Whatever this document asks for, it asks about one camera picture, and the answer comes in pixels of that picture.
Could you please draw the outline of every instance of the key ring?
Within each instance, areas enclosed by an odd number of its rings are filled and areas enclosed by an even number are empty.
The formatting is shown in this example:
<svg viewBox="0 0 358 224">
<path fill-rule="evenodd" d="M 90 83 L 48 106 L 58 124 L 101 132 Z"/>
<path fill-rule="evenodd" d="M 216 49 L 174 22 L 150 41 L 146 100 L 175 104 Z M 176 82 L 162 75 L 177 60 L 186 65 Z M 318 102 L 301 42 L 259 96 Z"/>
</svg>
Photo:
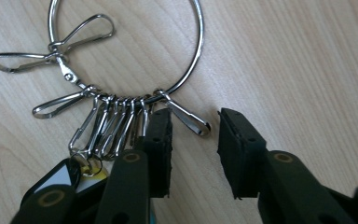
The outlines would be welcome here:
<svg viewBox="0 0 358 224">
<path fill-rule="evenodd" d="M 115 157 L 125 149 L 126 145 L 133 147 L 134 139 L 137 136 L 145 135 L 148 115 L 153 113 L 153 104 L 156 102 L 164 103 L 173 114 L 194 133 L 201 136 L 209 134 L 211 126 L 207 121 L 188 111 L 170 97 L 171 93 L 177 91 L 188 80 L 200 59 L 204 39 L 204 24 L 199 0 L 190 0 L 197 17 L 198 41 L 192 60 L 185 73 L 166 91 L 157 89 L 152 95 L 146 94 L 145 96 L 136 97 L 117 96 L 112 93 L 106 93 L 98 88 L 97 85 L 86 84 L 81 81 L 79 74 L 77 74 L 68 63 L 68 52 L 79 46 L 113 36 L 115 33 L 115 25 L 108 16 L 96 14 L 80 23 L 67 37 L 60 40 L 56 25 L 60 2 L 61 0 L 51 0 L 49 5 L 49 53 L 0 53 L 0 59 L 23 58 L 35 60 L 35 62 L 20 64 L 17 67 L 0 64 L 0 70 L 7 73 L 19 73 L 40 65 L 54 63 L 61 68 L 62 75 L 66 81 L 77 85 L 81 89 L 81 91 L 59 97 L 35 107 L 32 113 L 37 119 L 53 118 L 63 110 L 75 105 L 83 99 L 93 99 L 89 115 L 81 127 L 76 130 L 68 144 L 71 157 L 78 157 L 81 160 L 85 160 L 89 169 L 91 167 L 90 161 L 92 160 L 98 161 L 101 165 L 102 161 L 113 161 Z M 109 23 L 109 30 L 68 45 L 71 38 L 80 30 L 85 29 L 92 21 L 107 21 Z M 142 124 L 140 128 L 141 132 L 139 133 L 140 120 Z M 92 126 L 92 132 L 89 141 L 87 141 L 88 143 L 83 147 L 76 147 L 76 141 L 81 137 L 85 129 L 90 126 Z"/>
</svg>

